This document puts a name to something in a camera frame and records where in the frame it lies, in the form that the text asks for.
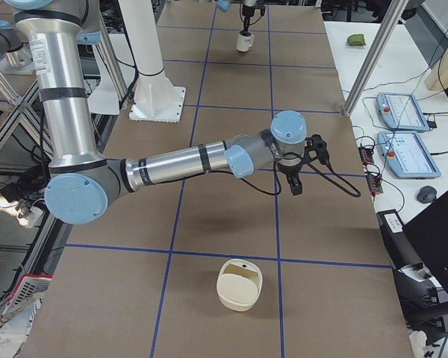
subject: black band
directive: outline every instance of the black band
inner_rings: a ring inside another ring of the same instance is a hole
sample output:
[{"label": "black band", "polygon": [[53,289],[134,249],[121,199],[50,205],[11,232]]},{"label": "black band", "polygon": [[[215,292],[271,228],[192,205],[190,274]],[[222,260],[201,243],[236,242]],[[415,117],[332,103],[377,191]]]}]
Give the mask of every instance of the black band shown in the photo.
[{"label": "black band", "polygon": [[20,50],[20,49],[22,49],[23,48],[23,43],[20,43],[20,46],[18,46],[17,48],[13,48],[13,49],[11,49],[11,50],[7,50],[7,51],[5,51],[5,52],[7,52],[8,54],[10,54],[10,53],[13,53],[13,52],[15,52],[15,51],[18,51],[18,50]]},{"label": "black band", "polygon": [[148,168],[146,168],[146,158],[140,159],[138,162],[138,167],[140,170],[141,180],[143,181],[144,185],[155,185],[151,179],[149,179],[149,173]]},{"label": "black band", "polygon": [[60,13],[58,11],[50,10],[28,10],[16,13],[13,17],[15,22],[19,22],[26,19],[57,19],[67,22],[72,22],[78,26],[81,26],[81,19],[76,16],[69,15],[68,13]]},{"label": "black band", "polygon": [[279,145],[276,142],[276,139],[272,135],[272,133],[268,129],[264,129],[263,131],[261,131],[259,133],[259,135],[261,136],[262,140],[264,141],[264,144],[266,145],[266,147],[268,147],[268,149],[272,153],[272,156],[274,157],[274,159],[281,159],[282,158],[281,150],[279,148]]},{"label": "black band", "polygon": [[52,173],[52,174],[76,173],[76,172],[83,172],[85,170],[101,168],[102,166],[107,166],[107,165],[108,165],[108,162],[106,161],[106,159],[103,159],[103,160],[98,160],[97,162],[78,164],[77,166],[50,167],[50,173]]},{"label": "black band", "polygon": [[128,173],[126,172],[126,159],[122,159],[119,163],[119,170],[121,171],[121,180],[123,184],[125,184],[126,190],[128,190],[128,192],[134,192],[128,180]]},{"label": "black band", "polygon": [[157,73],[154,73],[154,74],[152,74],[152,75],[147,75],[146,73],[142,73],[142,72],[140,72],[140,75],[143,75],[143,76],[146,76],[146,77],[153,77],[153,76],[160,75],[161,73],[163,73],[163,71],[164,71],[164,67],[163,67],[163,69],[162,69],[161,71],[159,71],[159,72],[157,72]]},{"label": "black band", "polygon": [[212,172],[211,163],[209,162],[208,150],[204,144],[197,146],[199,150],[199,156],[201,157],[202,170],[204,173],[209,174]]},{"label": "black band", "polygon": [[63,98],[86,98],[87,93],[84,88],[80,87],[57,87],[45,88],[38,92],[40,101],[53,101],[55,99]]}]

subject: white table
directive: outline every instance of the white table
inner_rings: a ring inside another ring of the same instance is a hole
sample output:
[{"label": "white table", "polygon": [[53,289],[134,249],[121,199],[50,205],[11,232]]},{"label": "white table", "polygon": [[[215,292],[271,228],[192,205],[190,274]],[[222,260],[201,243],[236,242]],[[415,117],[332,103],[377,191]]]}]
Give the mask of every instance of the white table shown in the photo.
[{"label": "white table", "polygon": [[[344,95],[347,96],[353,82],[360,70],[364,58],[370,49],[370,45],[379,29],[377,24],[347,23],[347,22],[326,22],[326,30],[329,35],[330,46],[335,59],[335,65],[339,71],[340,84]],[[346,39],[351,34],[364,34],[367,46],[365,48],[350,48],[346,44]],[[385,84],[395,81],[406,81],[409,78],[418,76],[428,69],[428,65],[422,54],[415,45],[410,34],[404,25],[398,25],[388,41],[388,44],[377,63],[373,74],[365,88],[374,87],[378,84]],[[416,78],[405,84],[390,84],[370,89],[363,93],[363,97],[376,97],[379,92],[402,92],[412,93],[417,98],[424,98],[435,92],[427,90],[424,80],[429,74],[426,71],[423,78]],[[365,135],[376,139],[376,134],[382,129],[372,125],[370,117],[364,109],[361,99],[358,102],[351,116],[352,123],[364,129]],[[374,118],[375,124],[385,127],[378,117],[375,109],[375,100],[365,100],[370,114]],[[440,93],[426,100],[419,101],[423,112],[448,112],[448,98],[444,93]],[[431,132],[421,134],[426,147],[430,152],[448,150],[448,116],[437,116],[438,128]],[[362,135],[360,128],[354,128],[355,138]],[[384,159],[376,150],[374,159],[376,165],[381,169],[384,166]],[[398,186],[405,195],[405,206],[399,213],[404,222],[410,221],[428,204],[421,204],[416,200],[416,195],[422,186],[430,185],[436,188],[438,196],[448,190],[448,154],[434,157],[438,168],[441,170],[441,177],[437,179],[409,180],[397,179],[387,168],[383,172],[383,178]],[[384,193],[376,196],[375,211],[399,209],[402,205],[402,197],[392,186],[387,183],[382,184]]]}]

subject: computer mouse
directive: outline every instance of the computer mouse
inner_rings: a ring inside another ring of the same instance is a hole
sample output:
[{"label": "computer mouse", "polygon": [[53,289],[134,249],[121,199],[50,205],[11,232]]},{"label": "computer mouse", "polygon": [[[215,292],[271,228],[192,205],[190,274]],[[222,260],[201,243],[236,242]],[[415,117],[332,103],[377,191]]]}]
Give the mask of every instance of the computer mouse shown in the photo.
[{"label": "computer mouse", "polygon": [[436,200],[436,189],[430,185],[424,186],[418,192],[417,200],[424,204],[432,203]]}]

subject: green object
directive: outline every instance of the green object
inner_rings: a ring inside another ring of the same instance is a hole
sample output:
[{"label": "green object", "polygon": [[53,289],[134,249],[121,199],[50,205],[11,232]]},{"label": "green object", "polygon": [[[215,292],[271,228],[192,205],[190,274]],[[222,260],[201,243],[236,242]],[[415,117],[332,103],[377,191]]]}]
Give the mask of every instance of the green object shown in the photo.
[{"label": "green object", "polygon": [[346,42],[349,46],[365,46],[365,36],[363,34],[350,35]]}]

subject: metal frame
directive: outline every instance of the metal frame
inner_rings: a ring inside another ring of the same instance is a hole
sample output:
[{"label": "metal frame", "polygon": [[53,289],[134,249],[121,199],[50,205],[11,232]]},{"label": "metal frame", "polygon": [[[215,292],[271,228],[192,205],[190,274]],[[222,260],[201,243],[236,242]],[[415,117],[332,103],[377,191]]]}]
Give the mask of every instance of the metal frame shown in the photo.
[{"label": "metal frame", "polygon": [[393,0],[390,3],[390,7],[380,25],[379,31],[377,32],[375,39],[368,51],[368,55],[365,57],[364,63],[361,65],[360,72],[355,79],[355,82],[350,90],[349,97],[347,98],[345,105],[343,107],[343,114],[345,116],[351,116],[355,106],[358,103],[365,86],[367,85],[370,76],[372,75],[373,69],[380,56],[382,55],[388,40],[390,39],[393,30],[398,23],[408,0]]}]

